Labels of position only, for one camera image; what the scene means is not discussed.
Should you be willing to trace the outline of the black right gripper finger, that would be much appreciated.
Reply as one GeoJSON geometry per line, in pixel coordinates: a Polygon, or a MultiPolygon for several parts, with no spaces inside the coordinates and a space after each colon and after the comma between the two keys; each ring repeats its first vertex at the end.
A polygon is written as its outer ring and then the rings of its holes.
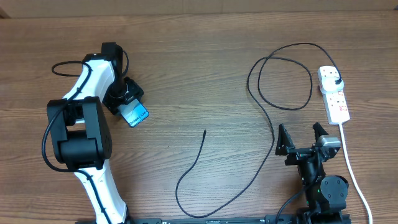
{"type": "Polygon", "coordinates": [[[295,149],[290,134],[287,132],[285,126],[280,124],[278,127],[278,140],[275,149],[277,156],[286,156],[292,153],[295,149]]]}
{"type": "Polygon", "coordinates": [[[315,134],[314,146],[324,146],[328,137],[328,133],[323,129],[320,123],[316,122],[312,126],[315,134]]]}

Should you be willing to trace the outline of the Samsung Galaxy smartphone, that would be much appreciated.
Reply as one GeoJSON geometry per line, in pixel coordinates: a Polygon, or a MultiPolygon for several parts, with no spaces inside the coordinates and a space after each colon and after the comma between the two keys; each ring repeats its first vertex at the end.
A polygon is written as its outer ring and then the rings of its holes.
{"type": "Polygon", "coordinates": [[[121,116],[132,128],[149,116],[149,112],[138,99],[133,100],[128,105],[120,105],[118,109],[121,116]]]}

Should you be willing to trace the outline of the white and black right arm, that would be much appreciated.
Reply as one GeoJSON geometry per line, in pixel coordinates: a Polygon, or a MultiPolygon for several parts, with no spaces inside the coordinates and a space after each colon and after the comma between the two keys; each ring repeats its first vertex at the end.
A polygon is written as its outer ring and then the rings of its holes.
{"type": "Polygon", "coordinates": [[[326,175],[323,163],[336,156],[341,141],[329,135],[320,123],[313,125],[315,143],[310,147],[296,148],[283,124],[279,125],[275,154],[285,156],[285,165],[297,166],[303,189],[281,206],[275,223],[351,223],[346,208],[348,181],[340,175],[326,175]],[[283,215],[284,208],[297,197],[304,195],[307,206],[293,215],[283,215]]]}

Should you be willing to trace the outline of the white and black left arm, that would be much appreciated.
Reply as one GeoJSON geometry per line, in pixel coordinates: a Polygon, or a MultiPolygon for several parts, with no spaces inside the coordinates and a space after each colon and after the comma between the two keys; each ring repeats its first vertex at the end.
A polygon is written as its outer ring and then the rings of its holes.
{"type": "Polygon", "coordinates": [[[127,77],[127,53],[115,42],[104,42],[99,53],[79,64],[82,71],[72,89],[47,104],[42,157],[51,169],[80,180],[95,211],[94,223],[132,223],[111,173],[112,139],[103,110],[133,128],[149,116],[141,104],[144,91],[127,77]]]}

